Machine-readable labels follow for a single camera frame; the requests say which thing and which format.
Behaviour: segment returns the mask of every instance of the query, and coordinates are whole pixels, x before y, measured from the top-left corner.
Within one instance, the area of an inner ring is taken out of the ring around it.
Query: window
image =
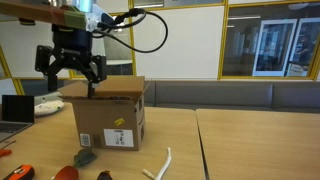
[[[222,3],[223,0],[134,0],[136,8],[191,6]]]
[[[308,77],[320,34],[320,3],[229,9],[222,76]]]

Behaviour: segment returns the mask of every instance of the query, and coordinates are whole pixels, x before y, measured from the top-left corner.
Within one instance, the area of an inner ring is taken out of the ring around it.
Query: wooden table
[[[163,180],[204,179],[204,168],[196,114],[191,110],[145,108],[146,134],[140,151],[93,149],[97,159],[79,169],[80,180],[97,179],[109,170],[116,180],[148,180],[146,168],[158,174],[171,147],[172,161]],[[73,164],[81,149],[72,105],[59,113],[38,118],[34,126],[9,140],[13,154],[0,158],[0,179],[21,164],[31,164],[35,180],[48,180],[62,167]]]
[[[320,179],[320,114],[196,112],[210,179]]]

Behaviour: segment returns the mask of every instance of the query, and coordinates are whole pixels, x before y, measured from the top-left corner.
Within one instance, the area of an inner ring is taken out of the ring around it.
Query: box flap
[[[100,82],[95,89],[96,97],[130,97],[135,103],[144,92],[144,77],[139,76],[115,76],[108,77],[107,80]],[[83,82],[76,82],[64,86],[58,91],[63,96],[68,97],[87,97],[88,86]]]
[[[131,97],[137,103],[144,92],[144,77],[118,76],[110,77],[96,88],[97,97]]]

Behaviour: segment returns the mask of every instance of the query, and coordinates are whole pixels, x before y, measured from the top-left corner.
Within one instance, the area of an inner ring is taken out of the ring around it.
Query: yellow sticker
[[[121,124],[125,123],[124,119],[120,118],[114,121],[116,126],[120,126]]]

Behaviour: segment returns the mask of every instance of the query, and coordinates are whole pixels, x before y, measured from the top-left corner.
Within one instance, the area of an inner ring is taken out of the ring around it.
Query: white cable
[[[169,167],[169,164],[171,162],[171,149],[170,147],[168,147],[168,156],[167,156],[167,161],[166,163],[162,166],[162,169],[160,170],[159,174],[156,176],[156,178],[154,178],[155,180],[161,180],[164,172],[167,170],[167,168]]]
[[[167,161],[166,163],[162,166],[162,169],[160,170],[159,174],[157,176],[154,176],[150,171],[143,169],[142,172],[145,174],[147,177],[153,180],[161,180],[164,172],[168,169],[169,165],[171,162],[171,148],[168,147],[168,156],[167,156]]]

